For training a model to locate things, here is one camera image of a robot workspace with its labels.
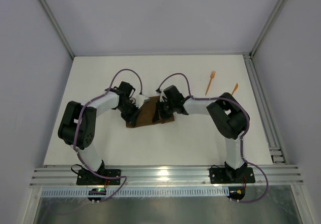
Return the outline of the brown cloth napkin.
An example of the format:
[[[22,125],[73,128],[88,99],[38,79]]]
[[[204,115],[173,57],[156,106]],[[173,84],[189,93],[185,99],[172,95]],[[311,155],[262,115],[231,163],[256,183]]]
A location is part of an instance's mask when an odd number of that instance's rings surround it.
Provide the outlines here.
[[[166,124],[175,121],[175,117],[172,114],[169,119],[153,121],[153,117],[156,113],[156,102],[159,100],[159,96],[152,96],[149,98],[149,102],[144,103],[138,114],[136,125],[133,127],[129,123],[126,123],[126,127],[133,129],[144,126],[152,126],[156,124]]]

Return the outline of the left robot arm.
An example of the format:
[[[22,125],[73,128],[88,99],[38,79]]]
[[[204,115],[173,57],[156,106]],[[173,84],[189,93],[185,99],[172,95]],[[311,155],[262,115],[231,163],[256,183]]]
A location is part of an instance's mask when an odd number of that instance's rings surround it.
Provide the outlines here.
[[[134,92],[132,85],[121,82],[119,87],[108,88],[86,103],[70,101],[66,105],[58,137],[72,147],[83,169],[95,177],[106,178],[103,176],[105,164],[92,143],[96,119],[109,110],[118,110],[125,122],[134,127],[144,102],[148,100],[142,93],[132,96]]]

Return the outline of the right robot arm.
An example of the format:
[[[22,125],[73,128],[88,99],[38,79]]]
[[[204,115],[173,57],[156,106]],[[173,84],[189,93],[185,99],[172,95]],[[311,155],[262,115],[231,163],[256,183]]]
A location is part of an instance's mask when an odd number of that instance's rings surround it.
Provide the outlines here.
[[[168,120],[174,113],[181,115],[207,115],[213,120],[218,132],[225,138],[226,161],[223,176],[229,182],[245,180],[248,164],[242,156],[242,137],[249,129],[250,117],[236,99],[225,92],[219,97],[184,97],[176,86],[156,90],[159,100],[156,102],[152,122]]]

